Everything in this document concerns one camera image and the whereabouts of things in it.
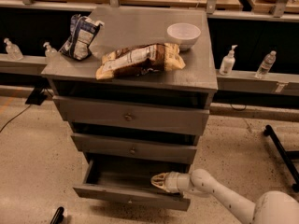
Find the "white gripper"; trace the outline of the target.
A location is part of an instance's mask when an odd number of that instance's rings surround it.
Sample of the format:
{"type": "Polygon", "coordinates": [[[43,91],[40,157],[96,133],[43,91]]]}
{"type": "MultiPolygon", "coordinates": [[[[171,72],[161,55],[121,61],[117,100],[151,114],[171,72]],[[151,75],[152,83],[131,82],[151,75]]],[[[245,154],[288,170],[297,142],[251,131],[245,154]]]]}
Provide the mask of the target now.
{"type": "Polygon", "coordinates": [[[178,172],[160,173],[151,178],[151,184],[154,187],[169,193],[180,193],[178,185],[179,177],[180,173],[178,172]]]}

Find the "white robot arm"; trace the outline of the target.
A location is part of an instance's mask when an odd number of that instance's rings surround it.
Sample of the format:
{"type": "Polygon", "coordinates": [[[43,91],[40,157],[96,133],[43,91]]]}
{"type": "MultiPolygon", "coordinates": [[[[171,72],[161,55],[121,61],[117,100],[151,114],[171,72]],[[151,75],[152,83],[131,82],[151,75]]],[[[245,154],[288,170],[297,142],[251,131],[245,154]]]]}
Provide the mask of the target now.
{"type": "Polygon", "coordinates": [[[213,195],[242,224],[299,224],[299,202],[281,191],[268,191],[256,203],[219,183],[208,171],[161,173],[151,184],[168,193],[213,195]]]}

